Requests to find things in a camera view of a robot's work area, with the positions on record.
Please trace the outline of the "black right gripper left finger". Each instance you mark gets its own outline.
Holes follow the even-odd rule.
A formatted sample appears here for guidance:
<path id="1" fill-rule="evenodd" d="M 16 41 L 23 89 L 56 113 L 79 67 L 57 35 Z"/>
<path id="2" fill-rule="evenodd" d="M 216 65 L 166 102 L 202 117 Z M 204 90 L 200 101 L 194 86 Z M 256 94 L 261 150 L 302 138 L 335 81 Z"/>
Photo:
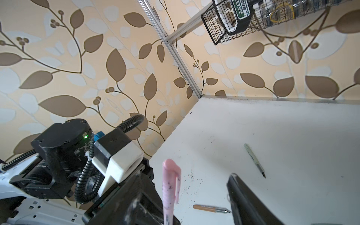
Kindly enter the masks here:
<path id="1" fill-rule="evenodd" d="M 152 182 L 153 169 L 143 159 L 121 183 L 113 184 L 85 212 L 86 225 L 164 225 L 163 196 Z M 173 225 L 181 222 L 173 212 Z"/>

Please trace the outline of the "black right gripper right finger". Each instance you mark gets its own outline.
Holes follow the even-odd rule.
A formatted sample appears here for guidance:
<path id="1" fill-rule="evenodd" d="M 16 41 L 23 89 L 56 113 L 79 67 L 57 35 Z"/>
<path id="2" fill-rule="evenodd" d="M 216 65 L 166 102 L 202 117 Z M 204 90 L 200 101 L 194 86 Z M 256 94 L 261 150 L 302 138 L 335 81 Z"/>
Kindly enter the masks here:
<path id="1" fill-rule="evenodd" d="M 283 223 L 259 200 L 235 173 L 229 176 L 227 190 L 236 225 L 282 225 Z"/>

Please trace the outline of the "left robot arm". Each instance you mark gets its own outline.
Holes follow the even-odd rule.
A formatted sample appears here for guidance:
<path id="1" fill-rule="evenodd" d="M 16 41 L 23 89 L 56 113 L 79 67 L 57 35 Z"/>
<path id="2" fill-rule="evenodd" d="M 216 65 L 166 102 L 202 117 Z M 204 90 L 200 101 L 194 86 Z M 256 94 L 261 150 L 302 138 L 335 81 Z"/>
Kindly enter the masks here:
<path id="1" fill-rule="evenodd" d="M 98 171 L 88 163 L 92 139 L 86 120 L 55 123 L 32 137 L 25 153 L 1 164 L 1 224 L 83 224 L 84 210 L 61 200 L 75 195 L 84 168 L 90 171 L 84 192 L 93 192 Z"/>

